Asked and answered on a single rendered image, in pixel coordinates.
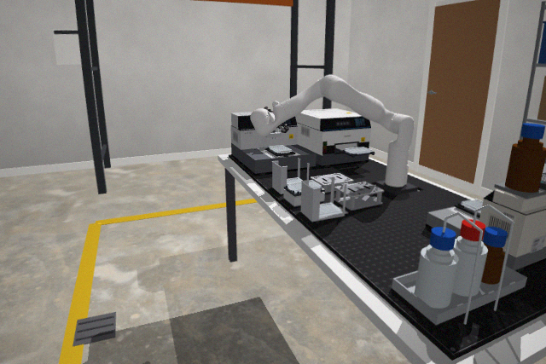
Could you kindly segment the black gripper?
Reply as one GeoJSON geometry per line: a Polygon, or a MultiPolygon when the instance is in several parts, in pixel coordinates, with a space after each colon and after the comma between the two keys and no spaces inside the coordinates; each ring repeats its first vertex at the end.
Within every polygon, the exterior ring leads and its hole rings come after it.
{"type": "MultiPolygon", "coordinates": [[[[268,107],[265,107],[264,109],[266,109],[268,112],[272,112],[272,110],[268,109],[268,107]]],[[[284,124],[284,123],[280,124],[277,128],[278,128],[278,129],[281,129],[281,132],[282,132],[282,133],[286,133],[286,132],[289,130],[289,128],[287,127],[287,125],[284,124]]]]}

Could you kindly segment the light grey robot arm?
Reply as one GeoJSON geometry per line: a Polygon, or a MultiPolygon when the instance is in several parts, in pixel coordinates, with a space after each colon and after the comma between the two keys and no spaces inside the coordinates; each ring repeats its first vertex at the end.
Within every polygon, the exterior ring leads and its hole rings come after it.
{"type": "Polygon", "coordinates": [[[390,132],[398,134],[398,139],[389,143],[385,184],[403,187],[407,183],[409,169],[407,164],[414,119],[386,110],[384,105],[373,96],[355,90],[341,78],[327,75],[282,103],[273,101],[272,112],[263,108],[253,111],[250,119],[258,135],[267,136],[280,124],[303,112],[314,100],[324,96],[351,108],[355,113],[382,125],[390,132]]]}

